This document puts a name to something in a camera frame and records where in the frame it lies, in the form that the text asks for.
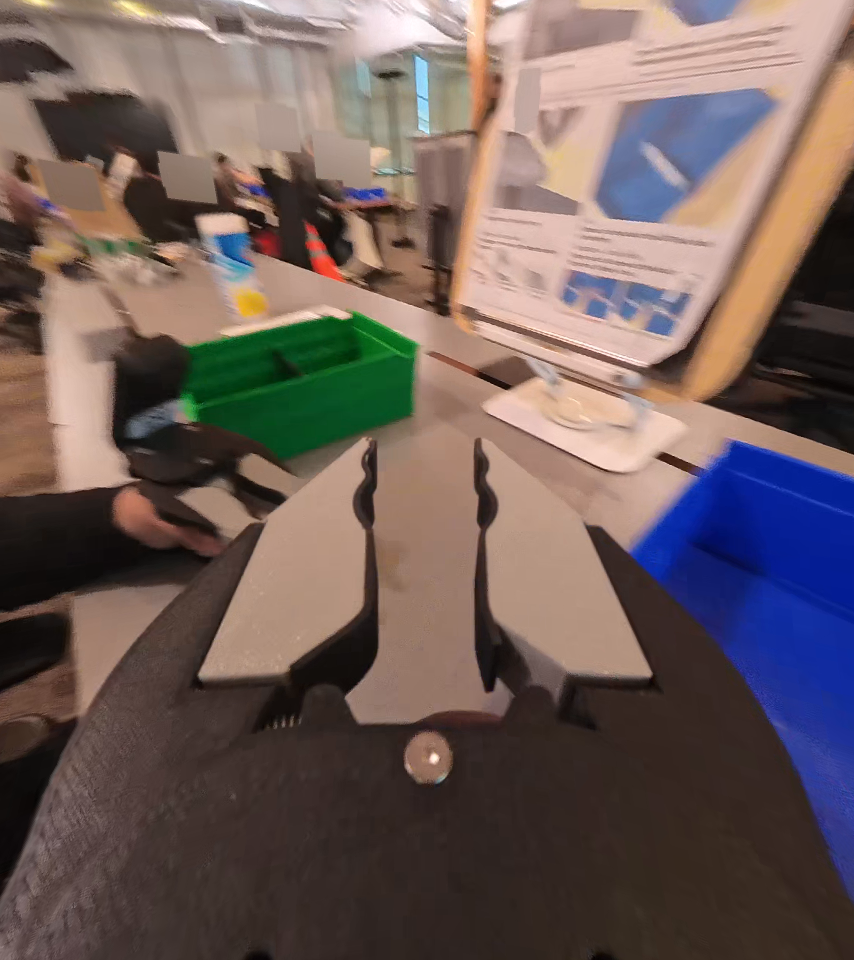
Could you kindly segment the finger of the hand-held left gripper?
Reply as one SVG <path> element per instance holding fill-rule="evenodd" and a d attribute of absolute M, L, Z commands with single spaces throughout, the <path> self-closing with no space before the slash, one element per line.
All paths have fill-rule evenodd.
<path fill-rule="evenodd" d="M 221 540 L 232 540 L 281 506 L 283 492 L 260 486 L 215 481 L 184 488 L 171 496 L 171 524 Z"/>

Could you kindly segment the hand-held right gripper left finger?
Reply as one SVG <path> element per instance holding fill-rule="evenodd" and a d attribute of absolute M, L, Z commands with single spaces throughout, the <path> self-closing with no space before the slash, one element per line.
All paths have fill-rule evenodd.
<path fill-rule="evenodd" d="M 363 437 L 266 520 L 198 681 L 355 687 L 377 650 L 373 494 Z"/>

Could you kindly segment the wooden instruction board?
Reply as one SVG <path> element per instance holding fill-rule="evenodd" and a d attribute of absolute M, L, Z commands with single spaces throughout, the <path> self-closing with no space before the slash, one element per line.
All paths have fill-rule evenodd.
<path fill-rule="evenodd" d="M 528 2 L 478 146 L 464 330 L 705 401 L 851 166 L 854 2 Z"/>

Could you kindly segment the blue plastic bin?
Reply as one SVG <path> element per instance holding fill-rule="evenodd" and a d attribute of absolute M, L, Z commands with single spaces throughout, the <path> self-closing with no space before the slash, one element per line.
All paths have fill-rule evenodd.
<path fill-rule="evenodd" d="M 733 441 L 633 557 L 745 678 L 854 902 L 854 477 Z"/>

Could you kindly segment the wipes canister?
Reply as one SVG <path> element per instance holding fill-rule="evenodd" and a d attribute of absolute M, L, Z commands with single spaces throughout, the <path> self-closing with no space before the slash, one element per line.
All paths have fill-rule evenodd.
<path fill-rule="evenodd" d="M 253 264 L 247 219 L 214 212 L 196 215 L 194 223 L 230 322 L 238 326 L 263 320 L 268 300 Z"/>

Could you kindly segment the black wall screen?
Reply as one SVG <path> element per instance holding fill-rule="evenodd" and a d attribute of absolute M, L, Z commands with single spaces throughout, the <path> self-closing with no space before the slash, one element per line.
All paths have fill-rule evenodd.
<path fill-rule="evenodd" d="M 77 91 L 65 100 L 30 102 L 63 162 L 93 157 L 108 163 L 118 148 L 134 154 L 181 151 L 167 109 L 129 92 Z"/>

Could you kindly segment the person's left forearm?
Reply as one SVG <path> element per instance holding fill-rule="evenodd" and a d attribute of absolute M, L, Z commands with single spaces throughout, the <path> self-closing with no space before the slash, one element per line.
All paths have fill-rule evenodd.
<path fill-rule="evenodd" d="M 118 488 L 0 497 L 0 613 L 127 570 L 146 548 L 113 521 Z"/>

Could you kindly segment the white stand base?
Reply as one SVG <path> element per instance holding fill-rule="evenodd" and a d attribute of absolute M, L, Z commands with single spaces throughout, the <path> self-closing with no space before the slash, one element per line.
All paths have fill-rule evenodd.
<path fill-rule="evenodd" d="M 688 434 L 649 401 L 560 380 L 529 378 L 481 404 L 484 414 L 609 474 L 636 474 Z"/>

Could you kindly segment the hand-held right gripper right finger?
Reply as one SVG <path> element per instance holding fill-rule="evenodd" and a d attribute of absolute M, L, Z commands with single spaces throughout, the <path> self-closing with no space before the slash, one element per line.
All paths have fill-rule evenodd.
<path fill-rule="evenodd" d="M 648 687 L 653 669 L 577 511 L 485 438 L 474 441 L 473 486 L 484 691 L 538 688 L 564 712 L 581 687 Z"/>

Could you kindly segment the person's left hand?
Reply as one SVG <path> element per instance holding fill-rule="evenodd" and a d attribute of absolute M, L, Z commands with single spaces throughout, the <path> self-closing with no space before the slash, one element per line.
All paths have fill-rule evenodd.
<path fill-rule="evenodd" d="M 152 503 L 133 486 L 121 486 L 111 504 L 113 526 L 129 539 L 154 550 L 184 549 L 212 559 L 226 548 L 216 534 L 163 520 Z"/>

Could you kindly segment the green plastic bin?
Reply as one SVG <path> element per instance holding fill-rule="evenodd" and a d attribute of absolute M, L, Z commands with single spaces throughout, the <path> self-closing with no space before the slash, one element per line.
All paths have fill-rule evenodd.
<path fill-rule="evenodd" d="M 304 372 L 278 374 L 272 351 Z M 191 422 L 259 442 L 282 460 L 408 418 L 419 345 L 360 313 L 322 315 L 188 346 Z"/>

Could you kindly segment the grey desk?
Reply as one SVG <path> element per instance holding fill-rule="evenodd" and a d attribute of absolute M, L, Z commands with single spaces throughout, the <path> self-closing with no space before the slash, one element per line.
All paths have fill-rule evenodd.
<path fill-rule="evenodd" d="M 658 407 L 687 426 L 664 460 L 627 475 L 606 473 L 494 419 L 482 404 L 498 393 L 474 374 L 504 349 L 424 309 L 324 279 L 273 259 L 257 272 L 273 313 L 314 306 L 356 310 L 420 345 L 414 414 L 372 435 L 378 445 L 375 543 L 380 646 L 349 697 L 363 722 L 402 722 L 441 711 L 502 712 L 507 692 L 486 694 L 473 650 L 477 500 L 473 444 L 494 445 L 590 524 L 632 547 L 728 440 L 854 476 L 854 455 L 743 416 L 668 397 Z M 49 390 L 58 478 L 65 489 L 112 486 L 124 462 L 109 437 L 110 369 L 92 359 L 94 334 L 125 326 L 186 344 L 226 324 L 203 264 L 154 288 L 54 277 L 47 292 Z M 121 319 L 121 311 L 128 321 Z"/>

